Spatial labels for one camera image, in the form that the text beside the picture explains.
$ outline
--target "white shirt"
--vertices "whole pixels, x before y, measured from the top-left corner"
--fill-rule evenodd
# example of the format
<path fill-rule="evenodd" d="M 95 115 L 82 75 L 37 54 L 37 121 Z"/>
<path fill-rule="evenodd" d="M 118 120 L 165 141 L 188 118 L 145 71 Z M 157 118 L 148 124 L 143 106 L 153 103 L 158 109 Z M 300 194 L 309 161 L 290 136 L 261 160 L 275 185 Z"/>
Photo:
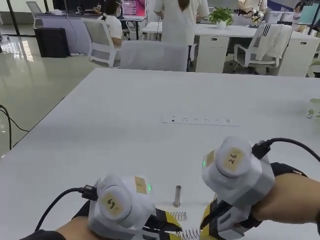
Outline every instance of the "white shirt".
<path fill-rule="evenodd" d="M 98 18 L 98 20 L 101 20 L 105 16 L 105 22 L 106 26 L 109 30 L 110 36 L 112 38 L 122 39 L 122 25 L 121 21 L 116 18 L 116 16 L 112 15 L 106 15 L 105 13 Z"/>
<path fill-rule="evenodd" d="M 245 8 L 251 8 L 257 11 L 268 8 L 267 0 L 238 0 L 238 2 L 241 2 Z"/>
<path fill-rule="evenodd" d="M 164 10 L 162 23 L 162 41 L 194 44 L 197 14 L 206 17 L 209 13 L 207 0 L 190 0 L 189 6 L 182 11 L 178 0 L 155 0 L 154 11 Z"/>

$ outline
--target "white table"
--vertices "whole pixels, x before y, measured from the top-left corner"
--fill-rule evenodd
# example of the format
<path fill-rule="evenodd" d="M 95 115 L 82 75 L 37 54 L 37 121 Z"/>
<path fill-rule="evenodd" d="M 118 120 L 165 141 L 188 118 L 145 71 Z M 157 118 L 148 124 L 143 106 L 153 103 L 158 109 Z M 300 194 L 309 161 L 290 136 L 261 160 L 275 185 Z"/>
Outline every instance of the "white table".
<path fill-rule="evenodd" d="M 30 234 L 58 194 L 108 173 L 146 176 L 157 206 L 186 211 L 182 226 L 197 228 L 214 196 L 201 178 L 203 156 L 230 135 L 288 137 L 319 153 L 320 129 L 306 118 L 319 89 L 314 78 L 97 68 L 0 160 L 0 233 Z M 162 123 L 167 114 L 227 117 L 240 127 Z M 277 143 L 269 158 L 320 180 L 319 163 L 297 146 Z M 176 185 L 180 208 L 172 207 Z M 64 224 L 84 202 L 65 196 L 43 228 Z M 313 224 L 264 222 L 243 240 L 318 238 Z"/>
<path fill-rule="evenodd" d="M 219 30 L 212 24 L 199 24 L 195 35 L 200 36 L 196 61 L 196 72 L 222 73 L 226 61 L 229 38 L 252 38 L 257 29 L 246 26 L 230 25 Z M 150 22 L 142 30 L 145 34 L 161 34 L 162 22 Z M 320 39 L 300 32 L 293 32 L 280 65 L 270 68 L 274 76 L 305 77 Z"/>

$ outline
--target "electrical outlet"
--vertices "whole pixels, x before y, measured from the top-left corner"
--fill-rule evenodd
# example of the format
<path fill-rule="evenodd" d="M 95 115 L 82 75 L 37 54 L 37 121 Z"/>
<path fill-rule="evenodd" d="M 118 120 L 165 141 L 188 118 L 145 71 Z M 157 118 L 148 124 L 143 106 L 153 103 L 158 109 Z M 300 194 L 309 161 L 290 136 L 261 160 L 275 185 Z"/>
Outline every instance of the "electrical outlet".
<path fill-rule="evenodd" d="M 185 115 L 163 115 L 162 122 L 166 124 L 192 124 L 192 125 L 210 125 L 210 126 L 229 126 L 238 127 L 239 125 L 231 119 L 217 117 L 199 117 Z"/>

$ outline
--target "wrist strap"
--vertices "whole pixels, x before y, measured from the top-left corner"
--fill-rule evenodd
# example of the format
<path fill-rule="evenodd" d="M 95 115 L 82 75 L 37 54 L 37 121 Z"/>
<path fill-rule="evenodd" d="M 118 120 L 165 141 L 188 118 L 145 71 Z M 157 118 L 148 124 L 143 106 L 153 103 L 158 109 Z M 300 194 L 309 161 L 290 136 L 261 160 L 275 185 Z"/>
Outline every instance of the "wrist strap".
<path fill-rule="evenodd" d="M 272 171 L 273 171 L 273 174 L 274 174 L 274 177 L 277 177 L 279 175 L 282 175 L 282 174 L 300 174 L 304 177 L 307 177 L 307 175 L 305 175 L 302 171 L 292 167 L 292 166 L 289 166 L 287 164 L 284 164 L 284 163 L 279 163 L 279 162 L 273 162 L 271 163 L 271 168 L 272 168 Z M 262 223 L 262 221 L 258 221 L 257 219 L 254 218 L 254 216 L 252 214 L 250 214 L 249 218 L 243 222 L 241 222 L 241 226 L 246 228 L 246 229 L 251 229 L 253 227 L 258 227 L 260 224 Z"/>
<path fill-rule="evenodd" d="M 318 212 L 318 215 L 315 217 L 315 222 L 318 227 L 318 234 L 320 235 L 320 211 Z"/>

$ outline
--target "handwritten label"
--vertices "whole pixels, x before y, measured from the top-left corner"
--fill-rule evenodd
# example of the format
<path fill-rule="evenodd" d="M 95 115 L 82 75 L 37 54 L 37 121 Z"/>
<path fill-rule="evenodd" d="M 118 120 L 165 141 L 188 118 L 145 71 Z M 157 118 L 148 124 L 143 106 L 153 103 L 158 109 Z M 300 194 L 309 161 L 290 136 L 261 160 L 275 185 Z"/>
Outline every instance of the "handwritten label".
<path fill-rule="evenodd" d="M 206 167 L 209 167 L 215 161 L 215 150 L 206 156 Z"/>
<path fill-rule="evenodd" d="M 139 194 L 147 194 L 146 180 L 142 177 L 135 176 L 136 192 Z"/>
<path fill-rule="evenodd" d="M 106 210 L 114 217 L 118 216 L 124 210 L 122 204 L 111 192 L 108 192 L 101 200 Z"/>
<path fill-rule="evenodd" d="M 235 172 L 243 158 L 244 153 L 240 149 L 232 147 L 223 161 L 223 167 Z"/>

